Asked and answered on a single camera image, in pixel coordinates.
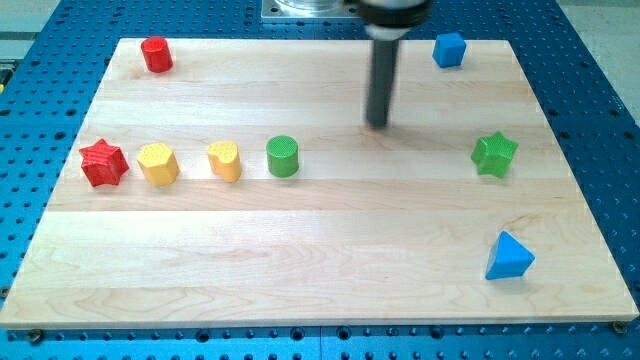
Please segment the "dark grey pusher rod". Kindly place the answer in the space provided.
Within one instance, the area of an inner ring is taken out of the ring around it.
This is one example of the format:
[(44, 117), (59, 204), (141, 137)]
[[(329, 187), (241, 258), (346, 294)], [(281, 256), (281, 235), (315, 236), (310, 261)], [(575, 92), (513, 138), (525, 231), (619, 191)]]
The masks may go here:
[(388, 125), (398, 49), (398, 40), (373, 41), (366, 101), (366, 121), (370, 127)]

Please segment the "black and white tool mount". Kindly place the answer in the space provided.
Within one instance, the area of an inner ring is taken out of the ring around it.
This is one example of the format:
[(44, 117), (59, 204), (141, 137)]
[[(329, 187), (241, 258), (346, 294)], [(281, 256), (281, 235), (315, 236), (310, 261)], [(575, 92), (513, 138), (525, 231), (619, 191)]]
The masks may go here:
[(371, 38), (394, 41), (424, 23), (431, 5), (431, 0), (358, 0), (355, 7)]

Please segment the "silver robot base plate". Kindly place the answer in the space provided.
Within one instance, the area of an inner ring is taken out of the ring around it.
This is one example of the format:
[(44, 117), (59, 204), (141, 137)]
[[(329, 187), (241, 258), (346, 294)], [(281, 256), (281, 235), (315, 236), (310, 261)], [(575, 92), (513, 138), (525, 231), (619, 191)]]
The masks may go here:
[(268, 20), (353, 18), (356, 9), (341, 0), (262, 0), (261, 17)]

